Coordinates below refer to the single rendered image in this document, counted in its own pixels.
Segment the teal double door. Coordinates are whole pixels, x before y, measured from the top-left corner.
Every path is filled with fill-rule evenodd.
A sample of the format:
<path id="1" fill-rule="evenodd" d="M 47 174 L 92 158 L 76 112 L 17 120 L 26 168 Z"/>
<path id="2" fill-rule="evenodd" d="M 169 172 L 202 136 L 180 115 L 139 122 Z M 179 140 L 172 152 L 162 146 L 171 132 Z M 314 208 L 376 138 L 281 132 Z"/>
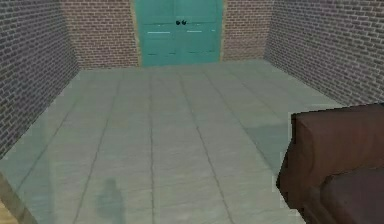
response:
<path id="1" fill-rule="evenodd" d="M 143 66 L 219 61 L 223 0 L 135 0 L 134 6 Z"/>

